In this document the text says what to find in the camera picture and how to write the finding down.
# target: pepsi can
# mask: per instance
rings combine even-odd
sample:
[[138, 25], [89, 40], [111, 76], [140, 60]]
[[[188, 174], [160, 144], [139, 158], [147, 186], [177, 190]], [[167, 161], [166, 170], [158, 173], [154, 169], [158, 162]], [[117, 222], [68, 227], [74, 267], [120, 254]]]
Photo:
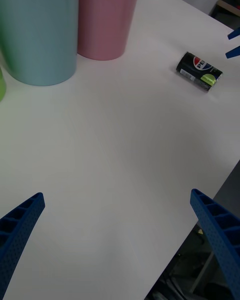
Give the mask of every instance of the pepsi can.
[[185, 53], [182, 57], [176, 71], [207, 91], [223, 74], [222, 71], [190, 52]]

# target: pink cup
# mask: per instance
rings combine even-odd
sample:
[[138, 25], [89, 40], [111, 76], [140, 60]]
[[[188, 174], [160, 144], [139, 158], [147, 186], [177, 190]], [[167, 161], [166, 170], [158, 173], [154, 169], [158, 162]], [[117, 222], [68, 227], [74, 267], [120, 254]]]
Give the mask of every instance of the pink cup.
[[95, 60], [120, 57], [137, 0], [79, 0], [77, 52]]

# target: table surface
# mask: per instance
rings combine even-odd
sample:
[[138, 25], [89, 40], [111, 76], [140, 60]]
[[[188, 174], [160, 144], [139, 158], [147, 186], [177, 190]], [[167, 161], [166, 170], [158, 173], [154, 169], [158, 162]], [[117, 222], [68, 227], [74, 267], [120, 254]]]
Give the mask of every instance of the table surface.
[[[142, 300], [240, 157], [240, 59], [231, 30], [181, 0], [138, 0], [125, 54], [77, 57], [68, 81], [5, 71], [0, 216], [36, 192], [46, 208], [5, 300]], [[176, 74], [186, 52], [223, 71], [206, 93]]]

